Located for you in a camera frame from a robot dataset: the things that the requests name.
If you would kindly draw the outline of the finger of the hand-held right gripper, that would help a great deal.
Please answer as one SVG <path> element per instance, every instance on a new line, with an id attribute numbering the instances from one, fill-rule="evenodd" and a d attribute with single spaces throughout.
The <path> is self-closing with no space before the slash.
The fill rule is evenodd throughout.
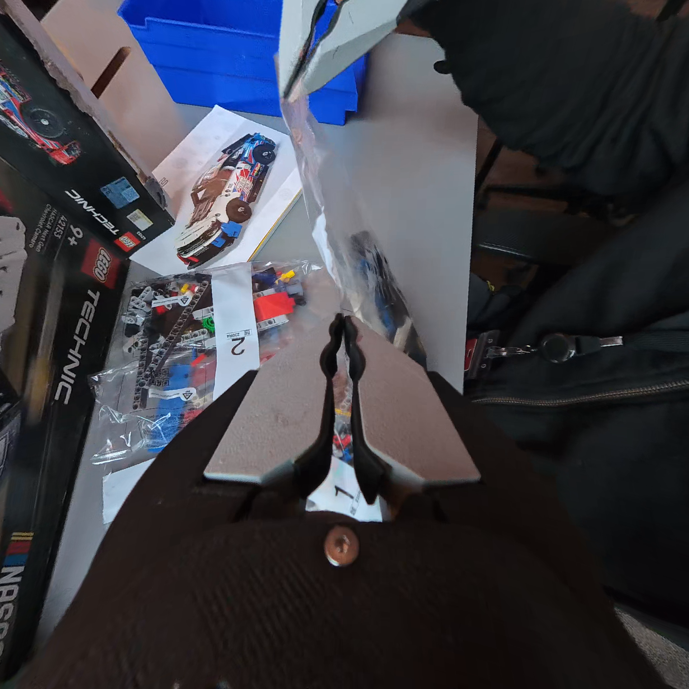
<path id="1" fill-rule="evenodd" d="M 321 89 L 420 8 L 421 1 L 341 1 L 324 33 L 314 36 L 291 102 Z"/>
<path id="2" fill-rule="evenodd" d="M 278 47 L 278 90 L 288 100 L 303 72 L 326 1 L 283 1 Z"/>

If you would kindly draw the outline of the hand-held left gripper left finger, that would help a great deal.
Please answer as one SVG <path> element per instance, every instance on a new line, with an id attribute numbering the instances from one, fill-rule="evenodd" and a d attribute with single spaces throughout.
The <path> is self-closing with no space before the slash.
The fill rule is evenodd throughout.
<path id="1" fill-rule="evenodd" d="M 250 484 L 306 499 L 332 460 L 344 316 L 319 322 L 256 372 L 204 470 L 208 480 Z"/>

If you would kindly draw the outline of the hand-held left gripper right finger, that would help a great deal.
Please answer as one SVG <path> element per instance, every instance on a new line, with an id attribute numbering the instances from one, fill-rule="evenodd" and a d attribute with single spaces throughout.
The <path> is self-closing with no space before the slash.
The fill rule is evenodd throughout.
<path id="1" fill-rule="evenodd" d="M 353 466 L 366 502 L 401 505 L 481 474 L 425 369 L 353 316 L 344 320 L 353 384 Z"/>

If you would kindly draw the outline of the clear printed plastic bag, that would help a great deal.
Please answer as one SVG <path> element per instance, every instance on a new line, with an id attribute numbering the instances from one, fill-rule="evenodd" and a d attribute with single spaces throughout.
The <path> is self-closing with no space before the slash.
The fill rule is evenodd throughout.
<path id="1" fill-rule="evenodd" d="M 280 101 L 294 147 L 311 235 L 342 308 L 426 369 L 425 347 L 340 152 L 304 97 Z"/>

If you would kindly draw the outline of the person's right forearm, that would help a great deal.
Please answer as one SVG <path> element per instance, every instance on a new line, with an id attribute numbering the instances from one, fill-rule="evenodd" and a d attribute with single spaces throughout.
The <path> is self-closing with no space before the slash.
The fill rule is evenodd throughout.
<path id="1" fill-rule="evenodd" d="M 607 196 L 688 173 L 688 18 L 616 1 L 430 1 L 410 19 L 508 148 Z"/>

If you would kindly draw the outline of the blue plastic bin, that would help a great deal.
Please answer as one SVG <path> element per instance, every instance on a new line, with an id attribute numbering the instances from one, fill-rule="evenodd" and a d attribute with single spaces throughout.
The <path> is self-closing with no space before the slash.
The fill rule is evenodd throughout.
<path id="1" fill-rule="evenodd" d="M 177 103 L 281 116 L 282 1 L 123 1 L 118 15 Z"/>

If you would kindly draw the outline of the red badge card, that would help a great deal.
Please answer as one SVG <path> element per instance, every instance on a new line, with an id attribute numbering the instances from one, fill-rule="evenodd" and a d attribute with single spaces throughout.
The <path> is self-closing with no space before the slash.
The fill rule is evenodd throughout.
<path id="1" fill-rule="evenodd" d="M 467 339 L 464 357 L 464 382 L 484 377 L 491 367 L 488 350 L 493 346 L 499 331 L 491 330 Z"/>

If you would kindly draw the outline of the clear bag of toy bricks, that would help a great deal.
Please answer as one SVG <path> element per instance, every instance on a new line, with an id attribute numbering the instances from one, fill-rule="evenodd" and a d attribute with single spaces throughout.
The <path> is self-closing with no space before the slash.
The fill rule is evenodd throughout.
<path id="1" fill-rule="evenodd" d="M 166 366 L 150 389 L 138 388 L 130 366 L 94 377 L 102 447 L 92 463 L 106 466 L 102 480 L 102 521 L 112 523 L 126 497 L 154 458 L 213 401 L 214 365 Z M 336 420 L 332 461 L 326 481 L 313 492 L 308 511 L 335 511 L 357 521 L 382 521 L 376 499 L 366 503 L 353 468 L 352 383 L 340 374 L 335 387 Z"/>
<path id="2" fill-rule="evenodd" d="M 333 281 L 311 261 L 237 263 L 136 283 L 123 354 L 92 376 L 91 463 L 118 470 L 162 451 L 247 372 L 324 315 Z"/>

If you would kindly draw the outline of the white car instruction booklet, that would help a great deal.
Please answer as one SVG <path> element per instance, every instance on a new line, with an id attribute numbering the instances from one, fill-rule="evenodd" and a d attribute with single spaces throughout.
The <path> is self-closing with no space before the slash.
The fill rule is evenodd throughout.
<path id="1" fill-rule="evenodd" d="M 176 221 L 132 261 L 160 275 L 253 260 L 302 193 L 288 135 L 220 106 L 154 176 Z"/>

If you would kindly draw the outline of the black badge reel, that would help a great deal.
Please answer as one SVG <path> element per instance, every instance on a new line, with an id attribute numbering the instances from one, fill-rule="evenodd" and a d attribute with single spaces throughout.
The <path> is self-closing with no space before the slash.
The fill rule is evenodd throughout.
<path id="1" fill-rule="evenodd" d="M 543 360 L 562 364 L 575 357 L 600 353 L 603 349 L 622 347 L 624 338 L 613 336 L 599 338 L 595 336 L 574 336 L 564 333 L 549 333 L 537 344 L 499 347 L 488 344 L 484 357 L 488 360 L 504 359 L 518 356 L 538 355 Z"/>

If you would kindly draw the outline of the black zip jacket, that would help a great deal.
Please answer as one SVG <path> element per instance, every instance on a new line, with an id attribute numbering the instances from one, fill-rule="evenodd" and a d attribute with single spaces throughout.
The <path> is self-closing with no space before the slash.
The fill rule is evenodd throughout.
<path id="1" fill-rule="evenodd" d="M 688 644 L 688 188 L 677 188 L 547 289 L 472 275 L 468 338 L 549 333 L 624 345 L 562 364 L 491 360 L 469 399 L 552 477 L 616 603 Z"/>

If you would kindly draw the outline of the large black car-print box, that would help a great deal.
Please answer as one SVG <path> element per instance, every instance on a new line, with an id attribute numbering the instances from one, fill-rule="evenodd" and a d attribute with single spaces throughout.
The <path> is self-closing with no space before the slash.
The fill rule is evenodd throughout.
<path id="1" fill-rule="evenodd" d="M 126 272 L 1 162 L 1 679 L 34 643 Z"/>

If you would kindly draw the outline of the black box with torn flap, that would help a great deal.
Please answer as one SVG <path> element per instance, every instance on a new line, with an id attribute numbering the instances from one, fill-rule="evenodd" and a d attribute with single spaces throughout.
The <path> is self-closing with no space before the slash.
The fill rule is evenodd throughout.
<path id="1" fill-rule="evenodd" d="M 133 254 L 172 228 L 168 201 L 22 1 L 1 2 L 1 216 L 53 207 Z"/>

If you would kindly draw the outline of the black seat frame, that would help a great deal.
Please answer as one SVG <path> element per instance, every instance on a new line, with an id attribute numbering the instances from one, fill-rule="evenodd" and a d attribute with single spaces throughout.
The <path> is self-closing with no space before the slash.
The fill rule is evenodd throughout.
<path id="1" fill-rule="evenodd" d="M 571 184 L 495 184 L 488 177 L 504 150 L 495 139 L 475 178 L 473 246 L 476 249 L 528 263 L 571 267 L 582 263 L 606 238 L 595 212 L 601 203 Z M 552 202 L 555 211 L 540 207 L 494 207 L 494 196 L 524 199 L 532 205 Z"/>

